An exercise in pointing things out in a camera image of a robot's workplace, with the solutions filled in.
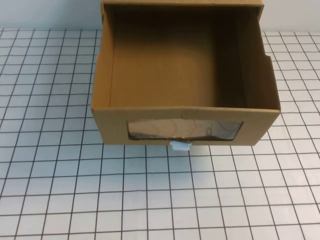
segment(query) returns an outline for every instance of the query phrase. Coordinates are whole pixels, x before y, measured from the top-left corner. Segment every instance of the grid paper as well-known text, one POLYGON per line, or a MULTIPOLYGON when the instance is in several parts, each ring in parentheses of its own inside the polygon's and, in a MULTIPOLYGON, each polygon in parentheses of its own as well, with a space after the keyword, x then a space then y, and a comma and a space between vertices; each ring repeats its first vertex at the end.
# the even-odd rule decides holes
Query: grid paper
POLYGON ((254 147, 103 146, 101 32, 0 29, 0 240, 318 240, 320 34, 263 32, 282 115, 254 147))

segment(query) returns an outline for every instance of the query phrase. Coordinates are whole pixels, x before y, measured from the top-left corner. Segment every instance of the cardboard drawer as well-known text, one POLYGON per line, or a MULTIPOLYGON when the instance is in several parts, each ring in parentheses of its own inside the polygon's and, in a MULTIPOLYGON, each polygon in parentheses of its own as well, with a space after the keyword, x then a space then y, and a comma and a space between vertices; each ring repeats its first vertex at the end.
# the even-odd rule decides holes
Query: cardboard drawer
POLYGON ((104 144, 253 146, 280 114, 260 0, 102 0, 104 144))

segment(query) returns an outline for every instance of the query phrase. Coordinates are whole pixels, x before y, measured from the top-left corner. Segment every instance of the white wall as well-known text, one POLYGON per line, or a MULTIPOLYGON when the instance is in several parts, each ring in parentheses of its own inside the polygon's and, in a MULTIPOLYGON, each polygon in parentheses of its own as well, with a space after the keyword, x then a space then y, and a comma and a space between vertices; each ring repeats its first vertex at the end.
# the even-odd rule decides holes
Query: white wall
MULTIPOLYGON (((320 0, 264 0, 263 31, 320 32, 320 0)), ((0 28, 100 29, 100 0, 0 0, 0 28)))

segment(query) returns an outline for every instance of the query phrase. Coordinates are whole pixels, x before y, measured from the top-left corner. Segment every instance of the white plastic clip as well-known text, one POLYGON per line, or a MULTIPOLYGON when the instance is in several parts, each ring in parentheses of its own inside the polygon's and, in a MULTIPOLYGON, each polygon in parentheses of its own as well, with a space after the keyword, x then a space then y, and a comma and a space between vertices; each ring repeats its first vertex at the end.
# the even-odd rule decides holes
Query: white plastic clip
POLYGON ((172 149, 176 151, 189 151, 192 143, 171 141, 170 145, 172 146, 172 149))

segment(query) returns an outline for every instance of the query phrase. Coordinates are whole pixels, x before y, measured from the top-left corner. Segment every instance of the box side flap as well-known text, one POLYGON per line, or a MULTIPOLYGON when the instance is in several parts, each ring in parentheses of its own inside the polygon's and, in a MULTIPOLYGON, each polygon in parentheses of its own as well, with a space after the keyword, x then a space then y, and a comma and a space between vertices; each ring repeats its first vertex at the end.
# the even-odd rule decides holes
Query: box side flap
POLYGON ((97 55, 91 108, 108 106, 110 102, 114 64, 114 13, 108 7, 102 16, 103 31, 100 53, 97 55))
POLYGON ((247 107, 280 110, 274 70, 265 54, 257 16, 252 9, 243 9, 236 25, 247 107))

